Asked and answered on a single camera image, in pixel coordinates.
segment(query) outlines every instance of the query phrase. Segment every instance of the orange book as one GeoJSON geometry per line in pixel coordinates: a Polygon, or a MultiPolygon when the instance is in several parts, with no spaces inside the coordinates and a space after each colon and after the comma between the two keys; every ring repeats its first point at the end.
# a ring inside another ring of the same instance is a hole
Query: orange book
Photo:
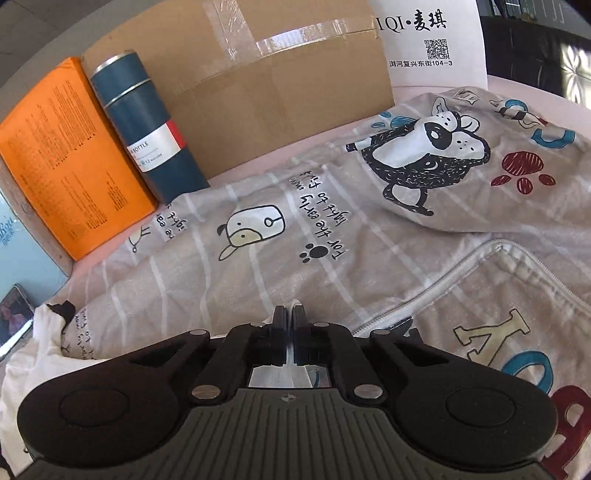
{"type": "Polygon", "coordinates": [[[155,211],[76,58],[49,73],[0,124],[0,154],[74,260],[155,211]]]}

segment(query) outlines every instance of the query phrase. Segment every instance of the white sign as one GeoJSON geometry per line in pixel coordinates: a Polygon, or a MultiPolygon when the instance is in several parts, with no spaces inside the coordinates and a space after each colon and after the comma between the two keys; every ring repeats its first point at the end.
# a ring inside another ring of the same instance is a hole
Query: white sign
{"type": "Polygon", "coordinates": [[[369,0],[392,87],[488,88],[476,0],[369,0]]]}

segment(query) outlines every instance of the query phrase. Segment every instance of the light blue box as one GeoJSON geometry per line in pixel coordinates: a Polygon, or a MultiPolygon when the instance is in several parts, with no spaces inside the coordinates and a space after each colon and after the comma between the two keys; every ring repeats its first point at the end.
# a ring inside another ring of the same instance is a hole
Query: light blue box
{"type": "Polygon", "coordinates": [[[0,265],[0,300],[18,284],[29,302],[38,307],[53,297],[68,280],[31,236],[3,195],[0,195],[0,265]]]}

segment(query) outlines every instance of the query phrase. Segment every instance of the packing tape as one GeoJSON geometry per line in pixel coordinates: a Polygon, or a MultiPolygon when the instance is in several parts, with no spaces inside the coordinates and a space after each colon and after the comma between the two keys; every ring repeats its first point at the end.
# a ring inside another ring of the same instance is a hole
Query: packing tape
{"type": "Polygon", "coordinates": [[[307,25],[255,41],[237,0],[211,0],[203,3],[213,32],[226,53],[226,62],[210,66],[209,74],[217,74],[228,67],[252,63],[263,57],[318,41],[340,37],[348,33],[376,30],[370,16],[339,18],[307,25]]]}

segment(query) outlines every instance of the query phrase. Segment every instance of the bedsheet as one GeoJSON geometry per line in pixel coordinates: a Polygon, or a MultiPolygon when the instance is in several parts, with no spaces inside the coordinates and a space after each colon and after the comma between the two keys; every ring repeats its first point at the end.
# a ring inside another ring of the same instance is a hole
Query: bedsheet
{"type": "Polygon", "coordinates": [[[311,320],[357,335],[404,325],[535,383],[560,417],[543,465],[583,478],[590,146],[519,99],[421,95],[288,167],[158,212],[53,300],[78,309],[62,353],[105,359],[194,328],[222,335],[299,299],[311,320]]]}

